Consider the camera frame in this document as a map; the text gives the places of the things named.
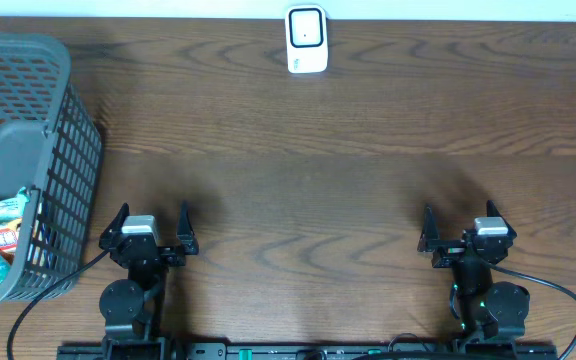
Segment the white barcode scanner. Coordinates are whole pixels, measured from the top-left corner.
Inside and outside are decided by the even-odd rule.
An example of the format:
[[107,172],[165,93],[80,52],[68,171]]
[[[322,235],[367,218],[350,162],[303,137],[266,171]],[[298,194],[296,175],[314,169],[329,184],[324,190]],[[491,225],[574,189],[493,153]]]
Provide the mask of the white barcode scanner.
[[292,74],[320,73],[327,69],[327,18],[316,4],[296,5],[285,14],[287,69]]

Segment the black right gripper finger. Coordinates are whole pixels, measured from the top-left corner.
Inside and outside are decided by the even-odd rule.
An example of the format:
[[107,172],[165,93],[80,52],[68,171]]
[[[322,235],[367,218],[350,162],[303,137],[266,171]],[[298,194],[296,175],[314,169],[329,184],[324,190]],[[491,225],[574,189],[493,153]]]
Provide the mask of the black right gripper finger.
[[432,208],[426,205],[421,235],[417,245],[418,252],[433,252],[440,242],[438,226]]
[[501,213],[497,209],[496,205],[492,200],[486,202],[486,216],[487,217],[499,217],[502,218]]

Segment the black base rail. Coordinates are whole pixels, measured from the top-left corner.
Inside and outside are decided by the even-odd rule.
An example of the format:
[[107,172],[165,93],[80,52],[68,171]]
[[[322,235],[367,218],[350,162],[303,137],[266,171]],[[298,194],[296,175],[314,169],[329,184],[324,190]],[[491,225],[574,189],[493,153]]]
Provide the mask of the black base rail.
[[416,359],[423,359],[431,352],[446,354],[445,345],[421,344],[403,341],[393,345],[253,345],[224,343],[175,344],[170,350],[159,350],[148,346],[139,350],[105,348],[101,345],[65,345],[57,349],[56,358],[64,359],[177,359],[177,360],[297,360],[297,359],[356,359],[362,356],[379,355],[387,352],[412,352]]

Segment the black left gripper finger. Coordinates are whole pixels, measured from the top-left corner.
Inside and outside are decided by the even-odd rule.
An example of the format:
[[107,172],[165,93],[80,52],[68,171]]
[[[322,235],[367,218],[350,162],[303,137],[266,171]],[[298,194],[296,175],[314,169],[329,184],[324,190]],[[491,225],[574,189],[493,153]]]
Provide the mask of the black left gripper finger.
[[189,206],[183,202],[180,207],[180,217],[176,228],[176,237],[183,247],[185,255],[197,255],[199,244],[190,222]]
[[127,203],[123,203],[114,219],[102,232],[101,239],[112,240],[116,235],[120,234],[123,223],[128,216],[129,216],[129,205]]

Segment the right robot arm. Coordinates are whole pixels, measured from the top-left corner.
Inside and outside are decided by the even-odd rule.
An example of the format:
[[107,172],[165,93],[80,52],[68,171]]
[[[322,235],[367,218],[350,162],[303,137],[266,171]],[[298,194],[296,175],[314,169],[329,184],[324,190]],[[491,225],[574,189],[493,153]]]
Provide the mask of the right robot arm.
[[486,215],[459,239],[443,240],[432,212],[424,209],[417,251],[430,253],[434,268],[448,268],[453,276],[450,309],[462,323],[463,334],[451,341],[458,353],[515,351],[515,339],[525,334],[530,294],[511,282],[495,282],[492,267],[508,256],[517,237],[492,201]]

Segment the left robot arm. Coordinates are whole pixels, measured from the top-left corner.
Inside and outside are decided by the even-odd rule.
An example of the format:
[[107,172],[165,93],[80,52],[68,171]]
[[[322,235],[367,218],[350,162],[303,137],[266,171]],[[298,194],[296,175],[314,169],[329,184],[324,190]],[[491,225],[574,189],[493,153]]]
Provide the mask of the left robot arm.
[[105,319],[101,357],[117,359],[179,359],[184,352],[176,341],[160,331],[167,275],[199,252],[183,203],[176,226],[176,243],[159,243],[152,215],[131,215],[123,204],[99,239],[99,247],[128,271],[125,279],[112,282],[102,292],[99,310]]

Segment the grey plastic mesh basket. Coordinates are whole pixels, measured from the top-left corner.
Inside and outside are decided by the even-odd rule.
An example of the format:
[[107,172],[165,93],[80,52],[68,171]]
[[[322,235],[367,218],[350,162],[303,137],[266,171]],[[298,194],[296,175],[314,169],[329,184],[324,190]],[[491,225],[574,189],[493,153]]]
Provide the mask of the grey plastic mesh basket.
[[70,75],[58,40],[0,33],[0,200],[29,197],[0,303],[33,299],[81,262],[103,147]]

